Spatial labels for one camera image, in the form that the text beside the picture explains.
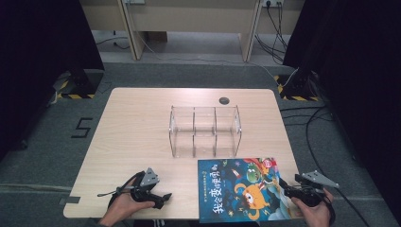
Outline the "person's left hand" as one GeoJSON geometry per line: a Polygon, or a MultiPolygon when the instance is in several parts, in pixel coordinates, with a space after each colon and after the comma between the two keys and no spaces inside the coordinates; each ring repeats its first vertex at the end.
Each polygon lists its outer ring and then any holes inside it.
{"type": "Polygon", "coordinates": [[[129,218],[132,214],[142,209],[152,208],[155,205],[153,201],[135,201],[130,194],[125,193],[119,195],[105,215],[112,222],[118,222],[125,218],[129,218]]]}

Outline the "clear acrylic book rack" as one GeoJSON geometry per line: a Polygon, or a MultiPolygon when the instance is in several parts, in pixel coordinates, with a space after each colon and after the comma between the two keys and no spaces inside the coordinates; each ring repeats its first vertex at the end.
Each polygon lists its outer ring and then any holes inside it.
{"type": "Polygon", "coordinates": [[[174,158],[234,158],[242,138],[237,106],[172,106],[168,131],[174,158]]]}

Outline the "stand base with hazard tape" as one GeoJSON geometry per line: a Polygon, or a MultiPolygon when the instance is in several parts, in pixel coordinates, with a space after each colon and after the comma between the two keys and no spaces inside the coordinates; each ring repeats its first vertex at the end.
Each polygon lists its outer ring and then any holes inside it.
{"type": "Polygon", "coordinates": [[[279,96],[284,100],[318,101],[318,95],[311,82],[310,76],[298,76],[298,69],[289,75],[276,75],[279,96]]]}
{"type": "Polygon", "coordinates": [[[84,69],[82,76],[66,71],[54,83],[55,98],[94,98],[103,76],[104,71],[99,69],[84,69]]]}

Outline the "beige wooden desk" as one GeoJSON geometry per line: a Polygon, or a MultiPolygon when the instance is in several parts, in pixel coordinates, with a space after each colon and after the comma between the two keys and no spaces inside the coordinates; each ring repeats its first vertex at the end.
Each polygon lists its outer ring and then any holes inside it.
{"type": "Polygon", "coordinates": [[[252,55],[255,34],[290,35],[305,0],[284,0],[264,8],[261,0],[79,0],[92,30],[123,30],[131,56],[139,61],[146,32],[234,33],[242,59],[252,55]]]}

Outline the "blue children's picture book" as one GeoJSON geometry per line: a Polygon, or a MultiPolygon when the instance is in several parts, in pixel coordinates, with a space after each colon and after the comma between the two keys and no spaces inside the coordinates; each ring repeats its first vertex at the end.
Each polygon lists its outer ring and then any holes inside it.
{"type": "Polygon", "coordinates": [[[291,219],[275,159],[198,161],[200,222],[291,219]]]}

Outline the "black curtain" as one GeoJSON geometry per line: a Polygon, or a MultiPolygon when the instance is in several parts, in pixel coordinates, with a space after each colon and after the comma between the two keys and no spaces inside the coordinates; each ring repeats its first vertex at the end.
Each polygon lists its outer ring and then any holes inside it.
{"type": "Polygon", "coordinates": [[[102,67],[79,0],[0,0],[0,161],[26,136],[58,76],[102,67]]]}
{"type": "Polygon", "coordinates": [[[305,0],[284,63],[314,71],[401,224],[401,0],[305,0]]]}

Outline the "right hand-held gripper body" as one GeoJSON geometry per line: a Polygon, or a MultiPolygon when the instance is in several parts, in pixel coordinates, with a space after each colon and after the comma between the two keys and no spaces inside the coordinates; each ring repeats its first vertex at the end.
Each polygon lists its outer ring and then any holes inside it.
{"type": "Polygon", "coordinates": [[[338,183],[325,177],[317,170],[295,175],[295,181],[300,184],[296,189],[295,197],[309,207],[317,206],[325,197],[323,188],[330,186],[339,188],[338,183]]]}

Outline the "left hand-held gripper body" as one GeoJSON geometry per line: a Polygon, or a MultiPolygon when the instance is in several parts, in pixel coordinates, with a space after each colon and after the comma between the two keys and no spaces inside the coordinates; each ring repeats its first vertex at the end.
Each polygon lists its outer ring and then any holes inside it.
{"type": "Polygon", "coordinates": [[[146,171],[138,172],[131,185],[131,197],[138,202],[159,202],[159,197],[151,193],[151,189],[159,182],[158,176],[149,167],[146,171]]]}

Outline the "white wall socket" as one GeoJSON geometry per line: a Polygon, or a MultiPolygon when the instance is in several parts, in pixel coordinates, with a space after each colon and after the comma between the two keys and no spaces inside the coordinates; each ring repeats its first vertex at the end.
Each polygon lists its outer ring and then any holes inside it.
{"type": "Polygon", "coordinates": [[[262,7],[264,8],[279,8],[284,4],[284,0],[261,0],[262,7]]]}

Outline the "person's right hand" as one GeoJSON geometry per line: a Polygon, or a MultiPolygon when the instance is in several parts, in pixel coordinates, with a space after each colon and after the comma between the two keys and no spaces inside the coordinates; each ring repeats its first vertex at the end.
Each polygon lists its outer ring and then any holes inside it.
{"type": "Polygon", "coordinates": [[[314,207],[307,206],[300,199],[291,199],[301,210],[308,227],[330,227],[331,213],[328,204],[333,201],[334,197],[328,190],[324,189],[323,191],[326,196],[325,200],[314,207]]]}

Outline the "person's dark trousers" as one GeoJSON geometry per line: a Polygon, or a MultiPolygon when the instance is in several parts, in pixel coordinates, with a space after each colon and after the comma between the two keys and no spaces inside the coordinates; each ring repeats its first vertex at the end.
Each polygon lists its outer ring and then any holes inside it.
{"type": "Polygon", "coordinates": [[[137,219],[132,227],[201,227],[195,220],[137,219]]]}

